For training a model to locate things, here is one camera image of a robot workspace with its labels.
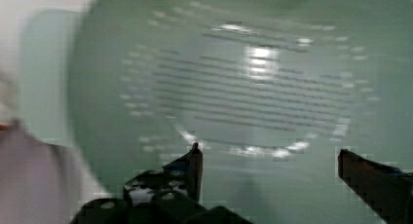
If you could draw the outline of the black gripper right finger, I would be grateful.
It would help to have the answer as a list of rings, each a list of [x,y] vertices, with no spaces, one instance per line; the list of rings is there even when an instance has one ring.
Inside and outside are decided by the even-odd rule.
[[[387,224],[412,224],[412,173],[342,149],[338,176]]]

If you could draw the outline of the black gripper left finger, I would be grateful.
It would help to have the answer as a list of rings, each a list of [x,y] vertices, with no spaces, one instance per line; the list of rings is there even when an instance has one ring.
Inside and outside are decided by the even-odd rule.
[[[185,155],[127,181],[121,199],[86,203],[69,224],[252,224],[222,205],[200,205],[202,175],[203,153],[195,142]]]

